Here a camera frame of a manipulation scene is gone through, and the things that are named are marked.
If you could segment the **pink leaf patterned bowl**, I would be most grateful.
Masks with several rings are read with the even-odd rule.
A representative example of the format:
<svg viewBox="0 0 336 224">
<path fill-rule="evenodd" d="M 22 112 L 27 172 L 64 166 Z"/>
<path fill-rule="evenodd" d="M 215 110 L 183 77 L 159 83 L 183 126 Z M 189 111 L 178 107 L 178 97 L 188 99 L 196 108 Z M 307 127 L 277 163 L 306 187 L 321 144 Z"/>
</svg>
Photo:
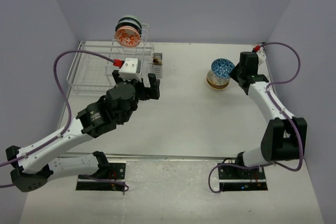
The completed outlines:
<svg viewBox="0 0 336 224">
<path fill-rule="evenodd" d="M 224 85 L 216 85 L 216 84 L 213 84 L 212 82 L 210 82 L 208 79 L 206 81 L 210 86 L 213 86 L 213 87 L 225 87 L 225 86 L 229 85 L 229 82 L 226 82 Z"/>
</svg>

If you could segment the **dark teal white bowl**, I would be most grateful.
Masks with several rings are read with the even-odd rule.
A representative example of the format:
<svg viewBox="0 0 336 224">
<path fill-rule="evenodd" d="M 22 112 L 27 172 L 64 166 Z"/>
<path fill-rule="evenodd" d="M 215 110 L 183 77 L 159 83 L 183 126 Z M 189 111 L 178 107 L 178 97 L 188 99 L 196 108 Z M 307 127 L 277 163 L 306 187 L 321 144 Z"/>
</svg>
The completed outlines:
<svg viewBox="0 0 336 224">
<path fill-rule="evenodd" d="M 224 58 L 216 59 L 211 64 L 211 71 L 221 79 L 228 79 L 234 68 L 235 65 L 230 60 Z"/>
</svg>

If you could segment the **yellow star patterned bowl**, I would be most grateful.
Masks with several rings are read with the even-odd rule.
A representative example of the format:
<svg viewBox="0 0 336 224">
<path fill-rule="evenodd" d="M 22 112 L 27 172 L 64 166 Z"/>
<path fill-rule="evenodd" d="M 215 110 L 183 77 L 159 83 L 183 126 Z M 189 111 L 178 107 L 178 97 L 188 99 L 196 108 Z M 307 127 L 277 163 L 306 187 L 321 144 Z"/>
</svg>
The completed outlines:
<svg viewBox="0 0 336 224">
<path fill-rule="evenodd" d="M 221 78 L 217 76 L 212 70 L 208 71 L 206 79 L 216 85 L 224 85 L 226 82 L 230 81 L 230 78 Z"/>
</svg>

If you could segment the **yellow teal patterned bowl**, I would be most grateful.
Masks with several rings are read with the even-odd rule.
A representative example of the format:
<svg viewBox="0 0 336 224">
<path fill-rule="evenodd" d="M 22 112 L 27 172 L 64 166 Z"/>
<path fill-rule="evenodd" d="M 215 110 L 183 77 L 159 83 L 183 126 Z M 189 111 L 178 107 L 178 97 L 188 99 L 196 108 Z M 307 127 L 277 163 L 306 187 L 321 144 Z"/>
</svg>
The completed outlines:
<svg viewBox="0 0 336 224">
<path fill-rule="evenodd" d="M 208 86 L 208 88 L 209 88 L 210 90 L 220 92 L 220 91 L 224 91 L 224 90 L 226 90 L 226 89 L 227 89 L 227 86 L 225 86 L 225 87 L 213 87 L 213 86 Z"/>
</svg>

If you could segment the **salmon pink patterned bowl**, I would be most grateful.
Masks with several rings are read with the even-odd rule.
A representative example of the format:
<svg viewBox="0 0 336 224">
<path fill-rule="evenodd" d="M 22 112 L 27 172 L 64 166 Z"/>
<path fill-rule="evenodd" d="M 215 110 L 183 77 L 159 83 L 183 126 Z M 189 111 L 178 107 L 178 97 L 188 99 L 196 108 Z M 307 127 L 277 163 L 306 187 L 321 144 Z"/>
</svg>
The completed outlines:
<svg viewBox="0 0 336 224">
<path fill-rule="evenodd" d="M 114 35 L 115 40 L 124 47 L 134 48 L 140 43 L 139 32 L 131 26 L 122 26 Z"/>
</svg>

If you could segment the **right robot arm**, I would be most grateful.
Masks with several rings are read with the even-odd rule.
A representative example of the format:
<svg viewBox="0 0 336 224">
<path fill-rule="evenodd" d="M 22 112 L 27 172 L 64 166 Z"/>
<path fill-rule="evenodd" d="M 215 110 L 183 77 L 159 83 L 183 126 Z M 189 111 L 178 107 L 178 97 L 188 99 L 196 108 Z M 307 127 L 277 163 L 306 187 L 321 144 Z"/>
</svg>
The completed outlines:
<svg viewBox="0 0 336 224">
<path fill-rule="evenodd" d="M 239 63 L 230 73 L 247 96 L 258 106 L 267 124 L 260 146 L 237 155 L 234 172 L 246 178 L 253 168 L 297 159 L 298 171 L 303 162 L 307 136 L 307 122 L 289 112 L 276 97 L 271 84 L 263 74 L 258 74 L 259 58 L 255 52 L 242 52 Z"/>
</svg>

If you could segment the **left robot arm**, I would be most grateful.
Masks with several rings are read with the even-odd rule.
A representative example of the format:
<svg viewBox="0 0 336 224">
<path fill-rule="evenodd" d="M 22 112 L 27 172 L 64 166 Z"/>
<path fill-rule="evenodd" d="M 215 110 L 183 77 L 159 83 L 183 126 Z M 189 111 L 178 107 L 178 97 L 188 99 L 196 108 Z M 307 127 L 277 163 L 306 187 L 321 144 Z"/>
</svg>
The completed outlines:
<svg viewBox="0 0 336 224">
<path fill-rule="evenodd" d="M 149 87 L 143 81 L 123 81 L 117 70 L 112 75 L 116 85 L 70 118 L 64 127 L 31 146 L 6 149 L 7 160 L 13 166 L 13 186 L 27 193 L 49 181 L 75 175 L 99 183 L 109 182 L 104 177 L 111 167 L 103 152 L 75 158 L 62 158 L 61 154 L 127 123 L 139 101 L 160 97 L 160 80 L 153 73 L 148 74 Z"/>
</svg>

